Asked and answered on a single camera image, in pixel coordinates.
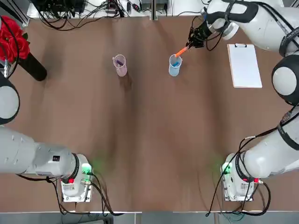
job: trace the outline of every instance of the purple marker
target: purple marker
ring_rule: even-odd
[[[116,63],[118,63],[120,66],[123,66],[123,63],[120,62],[119,60],[116,60]]]

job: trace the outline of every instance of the plastic cup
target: plastic cup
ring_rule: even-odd
[[[117,74],[122,77],[125,76],[127,73],[127,65],[126,65],[126,58],[124,55],[117,55],[112,58],[113,64],[116,68]]]
[[[183,59],[179,56],[176,57],[176,55],[171,55],[169,58],[169,74],[171,76],[177,76],[179,73],[179,69],[182,65]]]

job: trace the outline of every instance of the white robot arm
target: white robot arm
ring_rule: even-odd
[[[65,147],[36,143],[3,126],[16,117],[19,108],[16,88],[0,74],[0,173],[57,177],[68,202],[90,201],[92,168],[85,156],[72,154]]]
[[[207,27],[231,38],[237,24],[259,48],[279,52],[284,58],[272,72],[273,87],[278,95],[294,106],[293,120],[268,134],[250,150],[235,157],[231,154],[222,166],[225,199],[244,201],[251,197],[249,179],[267,178],[299,168],[299,8],[269,6],[263,1],[212,0],[206,10]]]

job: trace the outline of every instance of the orange marker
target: orange marker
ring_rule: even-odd
[[[179,57],[181,54],[183,54],[185,51],[187,51],[189,48],[188,47],[184,47],[183,49],[181,49],[178,53],[176,53],[176,57]]]

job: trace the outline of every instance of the black vase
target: black vase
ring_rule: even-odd
[[[47,77],[47,70],[31,54],[26,59],[19,59],[19,65],[26,70],[36,81],[43,81]]]

